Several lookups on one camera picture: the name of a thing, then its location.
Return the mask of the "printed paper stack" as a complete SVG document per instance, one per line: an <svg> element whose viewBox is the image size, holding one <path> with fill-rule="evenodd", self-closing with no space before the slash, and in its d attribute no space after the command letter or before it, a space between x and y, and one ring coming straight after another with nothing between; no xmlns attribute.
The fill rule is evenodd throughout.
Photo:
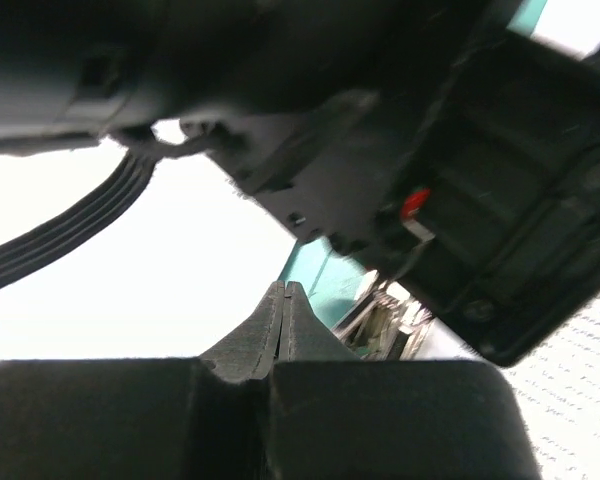
<svg viewBox="0 0 600 480"><path fill-rule="evenodd" d="M600 294L517 365L513 387L545 479L600 479Z"/></svg>

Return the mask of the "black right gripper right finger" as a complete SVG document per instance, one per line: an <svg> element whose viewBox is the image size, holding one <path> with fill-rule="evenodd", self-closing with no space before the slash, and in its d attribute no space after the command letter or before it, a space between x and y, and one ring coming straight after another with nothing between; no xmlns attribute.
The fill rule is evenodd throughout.
<svg viewBox="0 0 600 480"><path fill-rule="evenodd" d="M268 377L277 479L536 479L513 390L470 360L362 361L287 285Z"/></svg>

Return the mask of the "teal plastic file folder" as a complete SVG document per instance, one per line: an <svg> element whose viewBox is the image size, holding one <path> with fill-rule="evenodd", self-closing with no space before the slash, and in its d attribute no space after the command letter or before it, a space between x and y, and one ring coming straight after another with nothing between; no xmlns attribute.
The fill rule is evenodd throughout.
<svg viewBox="0 0 600 480"><path fill-rule="evenodd" d="M328 324L366 269L436 311L500 309L498 261L550 177L530 137L538 69L509 1L413 1L378 59L380 103L301 176L329 216L285 273Z"/></svg>

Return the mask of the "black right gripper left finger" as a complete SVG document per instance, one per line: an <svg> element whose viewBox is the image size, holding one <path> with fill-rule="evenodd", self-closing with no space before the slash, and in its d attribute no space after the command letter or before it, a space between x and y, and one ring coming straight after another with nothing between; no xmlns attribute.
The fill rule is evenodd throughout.
<svg viewBox="0 0 600 480"><path fill-rule="evenodd" d="M0 361L0 479L265 479L285 287L193 358Z"/></svg>

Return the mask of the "silver metal folder clip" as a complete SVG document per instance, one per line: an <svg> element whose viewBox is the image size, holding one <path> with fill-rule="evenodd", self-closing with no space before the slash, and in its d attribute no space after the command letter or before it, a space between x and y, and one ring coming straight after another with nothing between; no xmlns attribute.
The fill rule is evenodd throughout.
<svg viewBox="0 0 600 480"><path fill-rule="evenodd" d="M399 283L371 271L332 333L364 360L405 361L417 356L433 322L433 314Z"/></svg>

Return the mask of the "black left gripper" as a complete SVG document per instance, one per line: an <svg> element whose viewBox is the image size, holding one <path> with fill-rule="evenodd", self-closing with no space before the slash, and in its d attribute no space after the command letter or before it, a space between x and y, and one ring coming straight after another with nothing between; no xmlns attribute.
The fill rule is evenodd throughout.
<svg viewBox="0 0 600 480"><path fill-rule="evenodd" d="M517 363L600 291L600 41L513 1L190 1L186 115L301 240L396 279Z"/></svg>

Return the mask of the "printed paper sheets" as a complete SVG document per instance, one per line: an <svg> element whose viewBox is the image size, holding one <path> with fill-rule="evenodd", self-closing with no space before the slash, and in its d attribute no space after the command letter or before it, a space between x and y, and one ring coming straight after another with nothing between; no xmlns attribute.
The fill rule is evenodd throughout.
<svg viewBox="0 0 600 480"><path fill-rule="evenodd" d="M206 157L164 161L106 230L0 290L0 360L199 355L251 314L294 244Z"/></svg>

